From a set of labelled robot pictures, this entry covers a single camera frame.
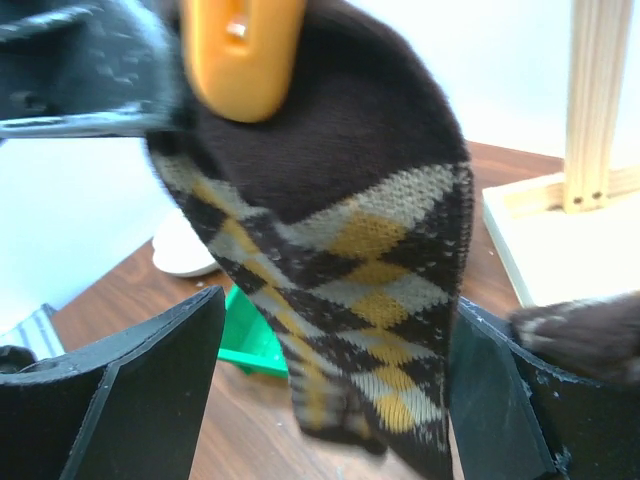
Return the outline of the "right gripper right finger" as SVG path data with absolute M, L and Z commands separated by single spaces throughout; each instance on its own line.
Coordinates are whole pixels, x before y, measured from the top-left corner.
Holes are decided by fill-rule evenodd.
M 450 353 L 450 415 L 465 478 L 639 476 L 639 392 L 578 377 L 518 346 L 467 299 Z

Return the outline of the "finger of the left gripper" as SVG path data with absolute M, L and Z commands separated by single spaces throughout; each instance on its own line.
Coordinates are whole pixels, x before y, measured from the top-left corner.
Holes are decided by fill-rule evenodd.
M 187 123 L 178 1 L 4 1 L 1 137 L 138 137 Z

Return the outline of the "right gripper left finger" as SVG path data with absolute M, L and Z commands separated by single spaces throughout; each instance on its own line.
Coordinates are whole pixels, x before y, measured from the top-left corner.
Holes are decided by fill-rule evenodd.
M 61 356 L 1 349 L 5 479 L 184 480 L 225 317 L 219 287 Z

